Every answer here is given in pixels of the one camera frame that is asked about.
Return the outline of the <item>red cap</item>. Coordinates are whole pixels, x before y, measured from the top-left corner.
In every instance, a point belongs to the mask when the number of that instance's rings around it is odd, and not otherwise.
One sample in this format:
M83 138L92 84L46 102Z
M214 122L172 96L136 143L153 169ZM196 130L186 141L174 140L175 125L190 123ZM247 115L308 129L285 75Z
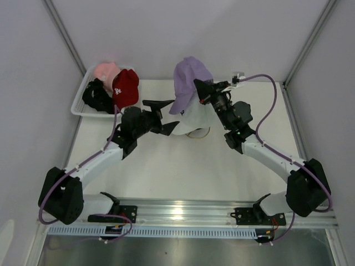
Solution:
M139 100L139 77L132 69L123 69L113 81L113 102L123 109L135 105Z

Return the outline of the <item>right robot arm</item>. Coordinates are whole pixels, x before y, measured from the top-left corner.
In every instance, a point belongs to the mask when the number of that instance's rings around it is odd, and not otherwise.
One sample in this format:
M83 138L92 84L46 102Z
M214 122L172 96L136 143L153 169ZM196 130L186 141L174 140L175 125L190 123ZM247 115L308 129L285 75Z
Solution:
M260 162L287 185L284 192L267 194L254 203L254 220L265 224L273 215L282 212L307 217L312 212L322 212L319 207L324 201L328 202L324 211L330 211L333 205L331 189L322 164L316 159L306 161L286 155L273 147L259 133L264 119L252 129L249 126L252 121L250 105L243 101L232 102L230 91L256 78L256 75L248 78L235 75L231 82L218 83L194 80L200 104L211 104L227 131L224 137L229 148Z

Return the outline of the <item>white NY cap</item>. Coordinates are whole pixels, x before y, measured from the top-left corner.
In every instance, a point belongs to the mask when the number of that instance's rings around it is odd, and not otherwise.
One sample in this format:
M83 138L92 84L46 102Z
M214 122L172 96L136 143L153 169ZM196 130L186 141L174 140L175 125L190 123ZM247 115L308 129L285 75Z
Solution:
M211 105L200 104L199 98L196 95L189 101L187 107L180 114L180 123L174 128L172 134L180 136L199 128L211 127L214 123L214 115L213 107Z

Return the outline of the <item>purple cap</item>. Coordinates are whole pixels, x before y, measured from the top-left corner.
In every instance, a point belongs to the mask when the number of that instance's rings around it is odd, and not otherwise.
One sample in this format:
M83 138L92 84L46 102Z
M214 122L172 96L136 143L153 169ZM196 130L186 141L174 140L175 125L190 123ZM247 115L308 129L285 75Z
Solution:
M169 114L176 115L185 110L196 91L195 79L213 81L213 76L203 62L195 57L186 57L177 63L173 74L175 100Z

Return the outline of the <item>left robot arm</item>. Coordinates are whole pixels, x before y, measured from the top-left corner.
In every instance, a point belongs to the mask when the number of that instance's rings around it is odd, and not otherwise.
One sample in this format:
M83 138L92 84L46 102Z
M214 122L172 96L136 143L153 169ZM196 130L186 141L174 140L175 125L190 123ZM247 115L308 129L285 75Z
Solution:
M162 124L161 109L170 105L171 100L144 100L150 108L142 110L136 106L120 112L114 108L114 123L111 135L99 151L71 170L51 168L45 177L39 196L38 218L48 225L43 214L54 217L54 221L71 224L84 216L102 216L108 222L119 218L120 208L114 205L115 199L107 193L84 195L83 191L101 172L128 157L138 145L138 138L148 132L169 136L177 122Z

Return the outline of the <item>pink cap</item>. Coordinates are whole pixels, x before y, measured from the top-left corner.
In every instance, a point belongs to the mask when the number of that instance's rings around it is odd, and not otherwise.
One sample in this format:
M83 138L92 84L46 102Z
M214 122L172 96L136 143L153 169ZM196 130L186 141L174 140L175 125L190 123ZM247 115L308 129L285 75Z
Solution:
M101 63L95 67L93 75L103 82L106 91L112 91L113 80L120 71L120 68L115 63Z

